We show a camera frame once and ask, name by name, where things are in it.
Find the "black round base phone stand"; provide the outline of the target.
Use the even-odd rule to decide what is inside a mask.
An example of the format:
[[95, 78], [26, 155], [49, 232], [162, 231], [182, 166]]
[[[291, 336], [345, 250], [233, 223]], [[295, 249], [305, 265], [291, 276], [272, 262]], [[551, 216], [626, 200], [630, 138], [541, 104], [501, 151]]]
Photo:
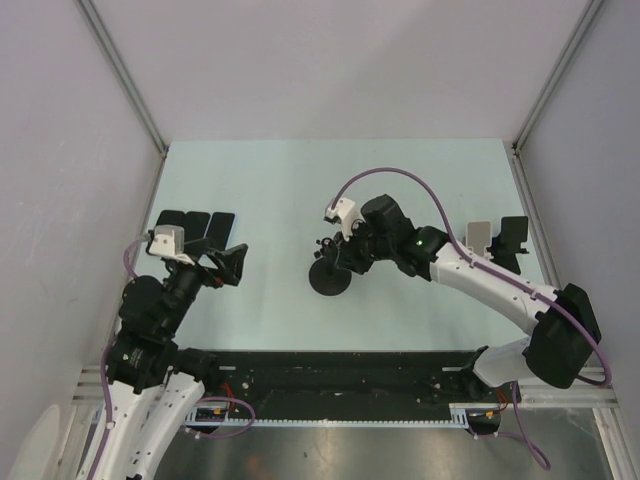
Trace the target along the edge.
[[339, 249], [332, 238], [325, 237], [316, 244], [318, 250], [308, 273], [310, 286], [322, 296], [341, 295], [350, 286], [352, 272], [338, 265]]

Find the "black folding phone stand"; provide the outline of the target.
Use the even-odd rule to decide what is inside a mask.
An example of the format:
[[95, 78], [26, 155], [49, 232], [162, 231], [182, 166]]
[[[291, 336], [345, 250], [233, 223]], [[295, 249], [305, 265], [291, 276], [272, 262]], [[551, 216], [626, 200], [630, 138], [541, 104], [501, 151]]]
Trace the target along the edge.
[[527, 255], [524, 244], [528, 240], [529, 218], [507, 216], [501, 218], [500, 231], [492, 238], [488, 249], [492, 263], [516, 274], [521, 274], [518, 255]]

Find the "phone with light blue case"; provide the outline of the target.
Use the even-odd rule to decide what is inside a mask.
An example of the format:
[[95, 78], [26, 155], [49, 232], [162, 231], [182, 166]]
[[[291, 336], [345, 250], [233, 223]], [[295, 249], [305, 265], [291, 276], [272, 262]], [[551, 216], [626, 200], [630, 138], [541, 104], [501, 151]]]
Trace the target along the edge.
[[206, 238], [211, 247], [225, 250], [231, 235], [235, 215], [228, 212], [214, 212], [211, 215], [206, 231]]

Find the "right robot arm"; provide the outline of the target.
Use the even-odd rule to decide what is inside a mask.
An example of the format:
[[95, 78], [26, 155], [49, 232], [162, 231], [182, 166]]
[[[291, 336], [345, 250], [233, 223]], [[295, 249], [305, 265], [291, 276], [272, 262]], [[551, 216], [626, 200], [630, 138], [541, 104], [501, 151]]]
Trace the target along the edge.
[[472, 253], [432, 226], [415, 227], [388, 195], [363, 207], [346, 198], [329, 205], [326, 221], [340, 226], [334, 241], [337, 268], [366, 273], [389, 260], [410, 277], [453, 288], [516, 325], [524, 338], [500, 347], [482, 347], [464, 368], [463, 393], [484, 401], [497, 387], [536, 377], [567, 389], [580, 379], [601, 333], [585, 290], [528, 281]]

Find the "white phone stand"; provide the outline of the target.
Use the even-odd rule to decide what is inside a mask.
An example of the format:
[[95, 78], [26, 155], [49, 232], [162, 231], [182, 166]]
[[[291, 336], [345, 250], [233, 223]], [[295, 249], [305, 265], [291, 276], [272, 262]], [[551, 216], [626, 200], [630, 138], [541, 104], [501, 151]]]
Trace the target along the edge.
[[477, 255], [484, 256], [492, 244], [492, 223], [472, 221], [466, 225], [465, 246]]

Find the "left aluminium frame post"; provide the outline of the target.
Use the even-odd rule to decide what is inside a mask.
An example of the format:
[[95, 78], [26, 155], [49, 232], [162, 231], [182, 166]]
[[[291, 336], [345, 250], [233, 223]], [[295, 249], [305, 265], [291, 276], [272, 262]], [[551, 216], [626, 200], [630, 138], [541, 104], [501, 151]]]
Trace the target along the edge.
[[144, 132], [154, 146], [161, 159], [165, 159], [168, 152], [168, 144], [164, 140], [160, 129], [153, 119], [146, 101], [143, 98], [136, 82], [131, 75], [129, 68], [118, 48], [109, 28], [102, 18], [94, 1], [75, 0], [81, 17], [83, 18], [89, 32], [93, 36], [99, 50], [101, 51], [107, 65], [111, 69], [117, 83], [119, 84], [124, 97], [129, 102], [135, 116], [139, 120]]

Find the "aluminium frame post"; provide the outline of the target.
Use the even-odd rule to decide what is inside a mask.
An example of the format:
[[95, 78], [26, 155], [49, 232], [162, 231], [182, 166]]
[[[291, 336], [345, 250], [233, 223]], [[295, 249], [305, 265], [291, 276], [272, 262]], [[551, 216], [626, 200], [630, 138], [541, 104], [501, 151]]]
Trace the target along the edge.
[[519, 155], [539, 123], [550, 101], [564, 81], [571, 65], [577, 59], [591, 31], [595, 28], [599, 17], [609, 4], [606, 0], [590, 0], [586, 2], [577, 23], [562, 47], [543, 87], [537, 95], [531, 109], [527, 113], [522, 126], [511, 142], [511, 149]]
[[131, 75], [129, 68], [118, 48], [109, 28], [102, 18], [94, 1], [75, 0], [81, 17], [83, 18], [89, 32], [93, 36], [99, 50], [101, 51], [107, 65], [111, 69], [117, 83], [119, 84], [124, 97], [129, 102], [135, 116], [139, 120], [144, 132], [154, 146], [161, 159], [165, 159], [168, 152], [168, 144], [164, 140], [160, 129], [153, 119], [146, 101], [143, 98], [136, 82]]

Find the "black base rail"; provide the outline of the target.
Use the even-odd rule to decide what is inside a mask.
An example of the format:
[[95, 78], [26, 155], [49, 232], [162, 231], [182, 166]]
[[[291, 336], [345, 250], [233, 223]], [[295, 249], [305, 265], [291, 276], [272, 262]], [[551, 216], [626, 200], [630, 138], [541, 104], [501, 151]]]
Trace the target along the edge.
[[449, 419], [454, 403], [489, 409], [511, 389], [473, 377], [474, 351], [219, 351], [223, 382], [260, 421]]

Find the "right aluminium frame post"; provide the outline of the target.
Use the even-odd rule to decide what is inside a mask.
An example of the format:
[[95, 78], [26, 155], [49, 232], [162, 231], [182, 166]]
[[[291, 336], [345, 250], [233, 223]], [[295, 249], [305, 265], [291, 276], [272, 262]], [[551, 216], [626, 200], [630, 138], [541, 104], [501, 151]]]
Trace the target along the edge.
[[606, 0], [590, 0], [586, 2], [577, 23], [562, 47], [543, 87], [537, 95], [531, 109], [527, 113], [522, 126], [511, 142], [511, 149], [519, 155], [539, 123], [550, 101], [564, 81], [571, 65], [577, 59], [591, 31], [595, 28], [599, 17], [609, 4]]

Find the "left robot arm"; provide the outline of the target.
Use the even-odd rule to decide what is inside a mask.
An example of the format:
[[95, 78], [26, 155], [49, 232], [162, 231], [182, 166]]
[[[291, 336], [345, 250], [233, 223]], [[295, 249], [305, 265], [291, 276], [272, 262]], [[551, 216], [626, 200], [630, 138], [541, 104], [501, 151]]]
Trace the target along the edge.
[[185, 242], [174, 226], [141, 240], [168, 276], [138, 276], [123, 291], [120, 328], [100, 361], [103, 410], [80, 479], [154, 478], [187, 413], [221, 387], [215, 355], [181, 350], [174, 338], [202, 288], [240, 283], [247, 245]]

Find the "black phone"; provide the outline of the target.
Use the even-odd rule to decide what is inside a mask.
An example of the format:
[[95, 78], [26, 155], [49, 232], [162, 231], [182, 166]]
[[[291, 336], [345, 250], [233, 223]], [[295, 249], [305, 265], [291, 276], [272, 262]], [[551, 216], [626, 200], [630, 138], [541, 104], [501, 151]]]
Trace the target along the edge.
[[160, 212], [154, 229], [159, 227], [171, 226], [177, 228], [181, 235], [186, 233], [185, 229], [186, 213], [181, 210], [163, 210]]
[[207, 212], [189, 211], [184, 216], [184, 240], [186, 243], [204, 238], [211, 215]]

